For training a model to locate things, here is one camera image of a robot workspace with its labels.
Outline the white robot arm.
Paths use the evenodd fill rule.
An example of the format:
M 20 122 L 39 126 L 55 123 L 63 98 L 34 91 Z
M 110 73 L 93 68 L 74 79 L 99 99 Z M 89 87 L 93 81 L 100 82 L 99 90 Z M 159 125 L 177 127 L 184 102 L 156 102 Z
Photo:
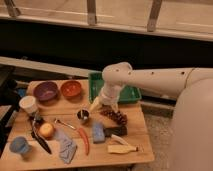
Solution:
M 119 62 L 106 66 L 102 79 L 91 111 L 102 106 L 117 110 L 126 86 L 173 100 L 168 171 L 213 171 L 213 67 L 135 69 Z

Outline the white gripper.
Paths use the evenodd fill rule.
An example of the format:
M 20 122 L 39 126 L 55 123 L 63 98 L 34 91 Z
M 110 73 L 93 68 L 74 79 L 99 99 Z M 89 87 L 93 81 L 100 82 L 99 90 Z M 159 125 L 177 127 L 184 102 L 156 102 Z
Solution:
M 89 111 L 96 111 L 102 107 L 102 104 L 104 104 L 110 105 L 114 112 L 118 112 L 119 108 L 117 102 L 119 100 L 120 92 L 122 91 L 122 89 L 123 87 L 120 85 L 111 85 L 105 83 L 99 92 L 99 97 L 96 97 L 90 105 Z

